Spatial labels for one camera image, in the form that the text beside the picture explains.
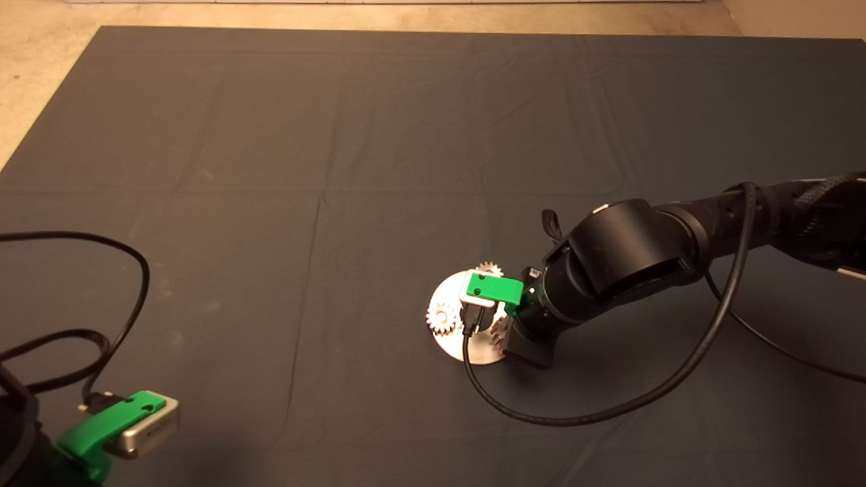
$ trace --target metal disc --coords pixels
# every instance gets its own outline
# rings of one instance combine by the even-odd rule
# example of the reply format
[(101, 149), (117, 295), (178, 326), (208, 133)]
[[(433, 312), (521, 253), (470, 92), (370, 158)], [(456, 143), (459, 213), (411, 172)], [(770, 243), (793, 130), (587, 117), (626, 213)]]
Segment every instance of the metal disc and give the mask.
[[(447, 279), (442, 281), (433, 292), (430, 298), (428, 310), (434, 309), (437, 305), (445, 304), (451, 309), (454, 309), (458, 314), (456, 326), (449, 333), (436, 334), (428, 328), (428, 331), (436, 339), (439, 347), (451, 357), (463, 361), (463, 323), (460, 321), (459, 312), (462, 307), (460, 302), (460, 293), (462, 292), (463, 280), (466, 277), (466, 271), (452, 274)], [(496, 313), (494, 314), (491, 324), (496, 320), (505, 316), (505, 303), (499, 303)], [(488, 327), (482, 332), (472, 335), (469, 339), (469, 360), (473, 365), (487, 365), (498, 362), (505, 358), (502, 355), (501, 347), (493, 342), (491, 334), (492, 327)]]

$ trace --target green plastic bracket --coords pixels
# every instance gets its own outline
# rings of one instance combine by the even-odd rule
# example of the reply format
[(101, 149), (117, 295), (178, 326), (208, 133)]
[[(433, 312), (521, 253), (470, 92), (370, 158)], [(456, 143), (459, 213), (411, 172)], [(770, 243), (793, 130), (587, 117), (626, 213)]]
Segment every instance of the green plastic bracket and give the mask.
[(102, 446), (164, 406), (165, 399), (147, 391), (138, 391), (129, 396), (128, 401), (115, 404), (81, 421), (75, 428), (63, 433), (57, 445), (84, 468), (91, 480), (101, 484), (111, 471), (111, 458)]
[(469, 278), (466, 294), (506, 303), (506, 308), (520, 304), (523, 282), (507, 277), (473, 274)]

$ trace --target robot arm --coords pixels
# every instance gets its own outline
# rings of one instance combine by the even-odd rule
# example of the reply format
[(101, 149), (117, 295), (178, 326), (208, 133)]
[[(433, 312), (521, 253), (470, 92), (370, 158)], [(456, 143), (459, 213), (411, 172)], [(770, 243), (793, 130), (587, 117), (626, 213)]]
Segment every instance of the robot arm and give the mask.
[[(597, 208), (562, 236), (543, 269), (527, 268), (506, 355), (550, 367), (557, 337), (604, 311), (701, 279), (734, 253), (745, 205), (740, 192), (650, 206), (629, 199)], [(866, 172), (800, 180), (757, 191), (751, 247), (773, 245), (802, 262), (866, 278)]]

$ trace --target gear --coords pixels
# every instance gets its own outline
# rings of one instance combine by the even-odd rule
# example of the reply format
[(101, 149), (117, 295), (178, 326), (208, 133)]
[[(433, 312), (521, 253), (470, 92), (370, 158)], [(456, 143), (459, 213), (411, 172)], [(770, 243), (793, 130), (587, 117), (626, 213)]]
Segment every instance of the gear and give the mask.
[(457, 328), (457, 316), (453, 308), (440, 302), (427, 309), (427, 326), (434, 334), (449, 334)]
[(477, 267), (475, 267), (475, 270), (480, 270), (481, 272), (489, 272), (490, 274), (498, 277), (502, 277), (505, 275), (505, 273), (502, 272), (502, 269), (500, 269), (498, 265), (492, 262), (482, 262), (478, 264)]
[(508, 325), (510, 324), (508, 320), (508, 316), (502, 316), (490, 327), (490, 342), (499, 350), (500, 354), (502, 353), (502, 346), (508, 333)]

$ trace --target black cable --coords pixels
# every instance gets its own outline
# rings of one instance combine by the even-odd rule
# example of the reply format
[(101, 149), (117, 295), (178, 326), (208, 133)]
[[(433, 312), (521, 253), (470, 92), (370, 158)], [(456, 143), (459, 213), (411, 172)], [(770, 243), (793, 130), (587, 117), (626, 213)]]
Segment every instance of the black cable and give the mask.
[(96, 372), (97, 368), (102, 365), (103, 360), (105, 359), (108, 352), (111, 350), (111, 342), (102, 333), (85, 328), (74, 328), (52, 334), (46, 334), (44, 336), (40, 336), (39, 338), (35, 338), (34, 340), (18, 345), (17, 347), (13, 347), (4, 352), (0, 352), (0, 362), (5, 362), (9, 359), (14, 359), (17, 356), (32, 352), (33, 350), (36, 350), (37, 348), (46, 345), (52, 341), (58, 341), (67, 338), (80, 338), (82, 340), (91, 341), (92, 343), (96, 344), (96, 346), (100, 349), (99, 358), (92, 362), (90, 365), (80, 368), (74, 372), (66, 373), (64, 375), (61, 375), (60, 377), (54, 377), (53, 379), (47, 379), (35, 382), (33, 384), (28, 384), (26, 387), (30, 390), (30, 393), (38, 394), (69, 386), (71, 384), (74, 384), (75, 382), (78, 382), (79, 380), (86, 379), (87, 377), (93, 375), (93, 373)]
[(125, 243), (118, 242), (117, 240), (109, 237), (103, 237), (102, 235), (95, 235), (93, 233), (86, 233), (81, 231), (25, 231), (18, 233), (0, 234), (0, 243), (54, 239), (83, 240), (87, 242), (107, 245), (108, 247), (112, 247), (116, 250), (120, 250), (121, 252), (125, 252), (127, 255), (134, 258), (135, 261), (139, 263), (139, 267), (141, 268), (141, 286), (139, 288), (139, 294), (135, 299), (135, 304), (132, 306), (132, 312), (129, 314), (129, 317), (126, 318), (126, 323), (120, 330), (117, 338), (114, 339), (111, 347), (102, 356), (101, 360), (99, 360), (99, 364), (87, 377), (87, 380), (85, 380), (84, 382), (84, 386), (81, 388), (81, 397), (84, 398), (86, 404), (87, 398), (93, 391), (94, 382), (100, 376), (100, 373), (105, 368), (107, 363), (112, 359), (112, 357), (114, 357), (114, 354), (117, 353), (118, 347), (121, 343), (123, 343), (123, 340), (129, 334), (130, 330), (132, 330), (132, 325), (135, 324), (135, 320), (138, 319), (139, 314), (141, 313), (141, 309), (145, 306), (147, 290), (150, 287), (151, 282), (151, 270), (150, 266), (148, 266), (147, 264), (147, 259), (145, 259), (145, 256), (141, 255), (141, 252), (138, 252), (129, 245), (126, 245)]
[(676, 372), (674, 372), (673, 375), (668, 377), (662, 384), (656, 386), (656, 388), (650, 390), (649, 392), (641, 396), (628, 400), (618, 406), (613, 406), (599, 412), (592, 412), (589, 414), (583, 414), (571, 418), (545, 418), (541, 416), (525, 414), (523, 412), (518, 412), (514, 409), (504, 406), (502, 403), (494, 399), (493, 396), (491, 396), (486, 390), (484, 390), (484, 387), (475, 377), (475, 372), (472, 369), (472, 363), (469, 361), (469, 335), (465, 334), (463, 336), (463, 365), (466, 368), (466, 374), (469, 376), (469, 381), (472, 382), (472, 386), (475, 388), (475, 390), (494, 409), (501, 412), (502, 414), (505, 414), (509, 418), (541, 426), (581, 426), (589, 425), (591, 423), (597, 423), (599, 421), (605, 421), (607, 419), (615, 418), (616, 416), (626, 414), (627, 412), (634, 411), (639, 407), (646, 406), (649, 403), (660, 399), (665, 394), (673, 391), (697, 368), (698, 364), (707, 354), (707, 351), (713, 344), (713, 340), (715, 340), (715, 337), (721, 331), (722, 323), (725, 321), (728, 310), (731, 308), (731, 302), (734, 300), (734, 294), (736, 293), (737, 288), (740, 286), (740, 279), (742, 278), (743, 269), (746, 267), (746, 255), (749, 251), (749, 243), (752, 240), (752, 227), (754, 224), (756, 202), (755, 186), (752, 183), (743, 183), (740, 186), (743, 189), (743, 194), (746, 199), (746, 212), (743, 215), (743, 226), (742, 232), (740, 233), (740, 242), (737, 246), (736, 253), (734, 254), (734, 262), (731, 265), (731, 273), (727, 277), (727, 283), (725, 284), (725, 292), (719, 300), (719, 306), (715, 310), (715, 316), (710, 322), (707, 331), (701, 338), (701, 341), (698, 342), (698, 344), (695, 346), (695, 349), (692, 350), (692, 353), (682, 363), (680, 368), (678, 368)]
[[(711, 275), (709, 275), (709, 273), (707, 273), (706, 278), (707, 278), (707, 284), (709, 285), (710, 290), (713, 291), (713, 294), (715, 295), (715, 297), (717, 299), (720, 298), (721, 294), (719, 293), (719, 288), (717, 288), (715, 285), (715, 281), (713, 280), (713, 277)], [(796, 360), (805, 366), (812, 367), (816, 370), (820, 370), (821, 372), (825, 372), (825, 373), (828, 373), (830, 375), (835, 375), (837, 377), (841, 377), (842, 379), (853, 380), (855, 382), (860, 382), (861, 384), (866, 384), (866, 376), (863, 376), (863, 375), (860, 375), (857, 373), (847, 372), (847, 371), (840, 370), (840, 369), (837, 369), (834, 367), (826, 366), (824, 364), (814, 362), (814, 361), (806, 359), (800, 355), (797, 355), (797, 354), (793, 353), (791, 350), (788, 350), (787, 348), (782, 347), (781, 345), (779, 345), (778, 343), (776, 343), (775, 341), (773, 341), (772, 339), (770, 339), (766, 335), (762, 334), (760, 331), (755, 329), (752, 325), (748, 324), (746, 322), (746, 320), (744, 320), (740, 315), (738, 315), (733, 309), (729, 310), (727, 313), (732, 318), (734, 318), (740, 325), (742, 325), (743, 328), (748, 330), (749, 333), (753, 334), (758, 340), (763, 341), (766, 345), (772, 347), (777, 352), (782, 353), (783, 355), (787, 356), (788, 358)]]

